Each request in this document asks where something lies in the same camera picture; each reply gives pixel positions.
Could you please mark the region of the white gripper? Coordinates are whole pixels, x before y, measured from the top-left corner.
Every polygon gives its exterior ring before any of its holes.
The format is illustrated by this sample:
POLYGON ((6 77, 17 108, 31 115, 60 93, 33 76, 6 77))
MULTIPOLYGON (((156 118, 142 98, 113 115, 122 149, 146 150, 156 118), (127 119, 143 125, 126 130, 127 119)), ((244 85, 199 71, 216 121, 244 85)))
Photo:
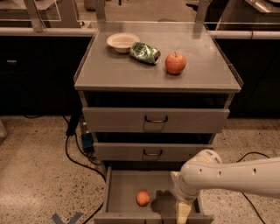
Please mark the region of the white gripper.
POLYGON ((186 224, 192 209, 192 205, 188 203, 193 203, 199 196, 200 191, 187 184, 179 174, 179 171, 172 171, 171 179, 176 198, 180 201, 176 203, 176 222, 177 224, 186 224))

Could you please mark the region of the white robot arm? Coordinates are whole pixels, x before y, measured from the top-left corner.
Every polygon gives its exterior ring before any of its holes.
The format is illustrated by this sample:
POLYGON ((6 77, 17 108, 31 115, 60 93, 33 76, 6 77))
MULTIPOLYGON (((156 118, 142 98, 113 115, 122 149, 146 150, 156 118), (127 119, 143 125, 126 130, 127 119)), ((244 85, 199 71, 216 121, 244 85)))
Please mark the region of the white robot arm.
POLYGON ((206 189, 242 193, 261 222, 266 224, 246 193, 280 199, 280 158, 242 162, 247 155, 235 163, 223 164, 215 151, 206 149, 185 162, 180 171, 172 171, 177 224, 186 224, 192 203, 199 197, 200 191, 206 189))

